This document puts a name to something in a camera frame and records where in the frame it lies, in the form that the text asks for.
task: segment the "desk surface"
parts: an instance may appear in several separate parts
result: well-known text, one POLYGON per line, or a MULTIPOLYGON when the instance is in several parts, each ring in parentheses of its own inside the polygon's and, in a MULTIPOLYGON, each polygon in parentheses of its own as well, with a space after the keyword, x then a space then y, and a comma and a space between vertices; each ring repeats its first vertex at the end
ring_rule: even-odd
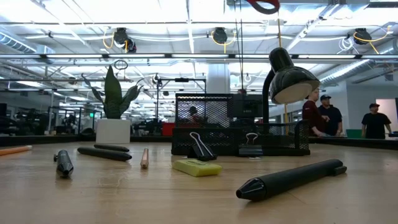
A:
POLYGON ((0 157, 0 217, 8 223, 397 223, 398 152, 312 144, 311 156, 219 157, 219 176, 191 177, 173 170, 169 143, 127 145, 132 159, 81 155, 89 142, 36 145, 0 157), (149 169, 139 163, 149 148, 149 169), (55 175, 53 154, 70 153, 70 180, 55 175), (341 159, 347 174, 325 177, 269 200, 236 198, 246 180, 341 159))

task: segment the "orange pencil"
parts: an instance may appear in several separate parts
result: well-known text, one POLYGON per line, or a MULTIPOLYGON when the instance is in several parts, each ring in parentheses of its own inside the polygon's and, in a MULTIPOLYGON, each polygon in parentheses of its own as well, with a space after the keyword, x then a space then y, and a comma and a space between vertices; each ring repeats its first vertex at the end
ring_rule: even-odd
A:
POLYGON ((10 149, 0 149, 0 156, 17 153, 17 152, 24 152, 24 151, 28 151, 31 149, 32 149, 32 146, 21 146, 21 147, 15 147, 15 148, 10 148, 10 149))
POLYGON ((142 155, 142 159, 141 159, 140 165, 141 165, 141 168, 143 168, 143 169, 148 168, 149 157, 148 157, 148 149, 147 148, 144 149, 144 153, 142 155))

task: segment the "maroon shirt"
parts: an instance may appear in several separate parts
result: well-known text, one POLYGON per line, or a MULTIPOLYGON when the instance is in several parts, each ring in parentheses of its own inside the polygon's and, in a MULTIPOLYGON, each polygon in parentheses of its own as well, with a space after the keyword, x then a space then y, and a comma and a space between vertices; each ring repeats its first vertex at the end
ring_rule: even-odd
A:
POLYGON ((313 127, 317 127, 318 131, 325 132, 325 120, 322 118, 321 113, 318 110, 314 101, 307 100, 303 105, 303 119, 308 120, 310 126, 310 133, 313 127))

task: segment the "red object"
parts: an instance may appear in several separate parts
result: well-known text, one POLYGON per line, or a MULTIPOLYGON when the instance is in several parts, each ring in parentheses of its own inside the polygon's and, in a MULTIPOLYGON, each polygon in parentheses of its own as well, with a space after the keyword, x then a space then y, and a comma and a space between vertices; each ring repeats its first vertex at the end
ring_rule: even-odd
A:
POLYGON ((173 136, 174 123, 162 123, 162 135, 163 136, 173 136))
POLYGON ((280 8, 280 3, 279 0, 246 0, 250 5, 257 10, 257 12, 266 14, 266 15, 271 15, 274 14, 275 12, 279 11, 280 8), (264 9, 261 7, 257 2, 266 2, 274 6, 273 9, 264 9))
POLYGON ((314 101, 307 100, 303 105, 303 119, 308 120, 310 133, 314 134, 312 128, 317 127, 318 131, 325 132, 325 120, 322 118, 314 101))

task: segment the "yellow eraser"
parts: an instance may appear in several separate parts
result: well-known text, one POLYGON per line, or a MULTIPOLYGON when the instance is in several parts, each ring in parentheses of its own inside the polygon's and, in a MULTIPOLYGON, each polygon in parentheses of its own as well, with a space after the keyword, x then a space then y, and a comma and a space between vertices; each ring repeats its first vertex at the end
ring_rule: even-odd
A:
POLYGON ((194 177, 204 177, 208 175, 218 175, 221 172, 222 167, 196 159, 185 159, 175 161, 173 163, 173 169, 179 170, 194 177))

